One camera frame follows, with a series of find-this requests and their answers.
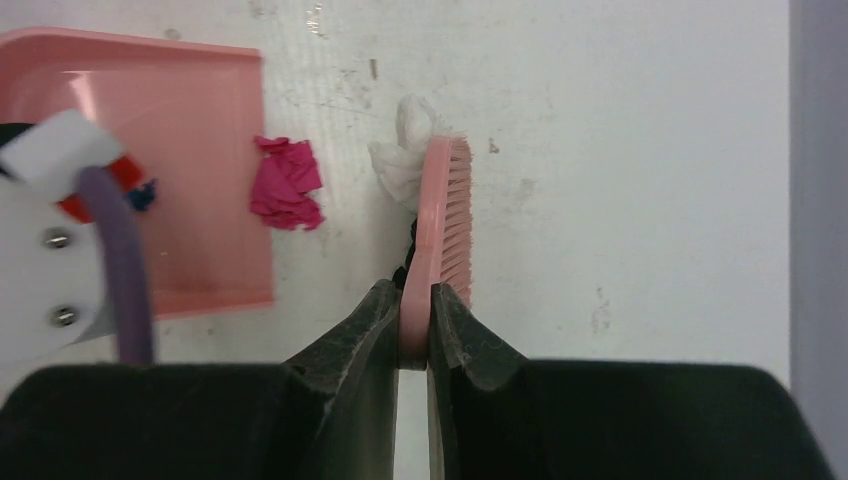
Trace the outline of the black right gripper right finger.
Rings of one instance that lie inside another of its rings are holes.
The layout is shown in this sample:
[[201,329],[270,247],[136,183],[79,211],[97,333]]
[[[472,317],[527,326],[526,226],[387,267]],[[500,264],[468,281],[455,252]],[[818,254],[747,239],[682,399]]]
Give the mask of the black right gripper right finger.
[[743,365],[530,359],[431,291],[434,479],[830,479],[800,410]]

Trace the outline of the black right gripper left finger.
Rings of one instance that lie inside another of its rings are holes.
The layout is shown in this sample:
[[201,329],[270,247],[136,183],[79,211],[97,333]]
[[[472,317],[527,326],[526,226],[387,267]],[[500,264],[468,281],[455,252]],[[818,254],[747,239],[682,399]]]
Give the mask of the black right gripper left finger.
[[399,293],[377,282],[289,360],[60,365],[1,410],[5,479],[389,479]]

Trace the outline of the pink plastic hand brush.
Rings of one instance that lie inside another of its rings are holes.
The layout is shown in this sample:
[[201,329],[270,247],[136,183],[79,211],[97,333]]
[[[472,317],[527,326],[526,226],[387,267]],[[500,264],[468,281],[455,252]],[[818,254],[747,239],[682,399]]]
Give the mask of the pink plastic hand brush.
[[399,307],[399,367],[427,365],[431,287],[446,283],[465,304],[472,286],[472,153],[461,137],[435,136],[423,163],[415,252]]

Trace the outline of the pink plastic dustpan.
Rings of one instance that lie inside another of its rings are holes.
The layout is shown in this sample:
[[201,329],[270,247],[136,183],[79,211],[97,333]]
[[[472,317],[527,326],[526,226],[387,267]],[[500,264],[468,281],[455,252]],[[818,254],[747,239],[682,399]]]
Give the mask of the pink plastic dustpan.
[[4,33],[2,121],[66,109],[109,130],[156,182],[139,225],[159,318],[273,303],[270,232],[248,206],[264,130],[259,51],[63,28]]

